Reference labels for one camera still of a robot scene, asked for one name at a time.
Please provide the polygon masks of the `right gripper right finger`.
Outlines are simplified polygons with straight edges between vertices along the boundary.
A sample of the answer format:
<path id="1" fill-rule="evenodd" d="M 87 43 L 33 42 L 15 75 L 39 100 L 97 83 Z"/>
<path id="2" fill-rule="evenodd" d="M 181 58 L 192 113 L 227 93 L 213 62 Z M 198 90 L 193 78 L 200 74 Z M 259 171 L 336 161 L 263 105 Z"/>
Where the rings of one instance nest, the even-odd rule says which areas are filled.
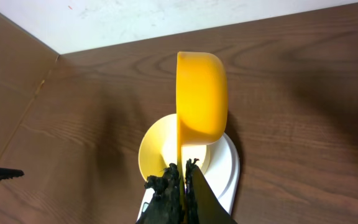
<path id="1" fill-rule="evenodd" d="M 198 159 L 188 159 L 185 171 L 185 195 L 188 224 L 237 224 L 225 211 L 207 183 Z"/>

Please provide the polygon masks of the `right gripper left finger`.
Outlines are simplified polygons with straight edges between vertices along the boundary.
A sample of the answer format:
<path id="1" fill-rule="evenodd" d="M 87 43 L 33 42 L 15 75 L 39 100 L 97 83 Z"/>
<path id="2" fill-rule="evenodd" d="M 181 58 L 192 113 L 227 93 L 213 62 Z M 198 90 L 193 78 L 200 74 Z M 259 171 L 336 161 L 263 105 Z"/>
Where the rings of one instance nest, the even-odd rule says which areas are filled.
<path id="1" fill-rule="evenodd" d="M 184 211 L 180 202 L 180 175 L 177 165 L 164 168 L 163 176 L 150 175 L 145 189 L 153 189 L 152 199 L 136 224 L 180 224 Z"/>

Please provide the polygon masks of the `pale yellow bowl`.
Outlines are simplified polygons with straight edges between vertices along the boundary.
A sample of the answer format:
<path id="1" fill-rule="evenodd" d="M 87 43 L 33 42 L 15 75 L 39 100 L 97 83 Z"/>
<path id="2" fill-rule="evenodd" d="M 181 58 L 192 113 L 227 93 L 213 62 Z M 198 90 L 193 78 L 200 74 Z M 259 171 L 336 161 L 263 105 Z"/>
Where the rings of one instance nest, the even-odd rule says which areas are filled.
<path id="1" fill-rule="evenodd" d="M 205 173 L 211 153 L 206 145 L 182 147 L 182 161 L 197 158 L 196 165 Z M 164 168 L 177 163 L 177 116 L 170 114 L 156 121 L 144 135 L 139 148 L 139 169 L 143 178 L 163 176 Z"/>

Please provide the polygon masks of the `yellow measuring scoop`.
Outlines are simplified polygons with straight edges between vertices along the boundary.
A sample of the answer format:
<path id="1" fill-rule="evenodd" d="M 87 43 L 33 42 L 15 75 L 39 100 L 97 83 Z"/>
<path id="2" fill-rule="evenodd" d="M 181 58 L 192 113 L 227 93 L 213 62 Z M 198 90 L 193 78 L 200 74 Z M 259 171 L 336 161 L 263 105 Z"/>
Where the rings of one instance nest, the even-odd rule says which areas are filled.
<path id="1" fill-rule="evenodd" d="M 227 78 L 220 59 L 204 52 L 177 53 L 177 164 L 182 175 L 180 202 L 185 223 L 198 223 L 191 178 L 201 171 L 195 160 L 184 160 L 182 147 L 218 141 L 226 128 L 227 107 Z"/>

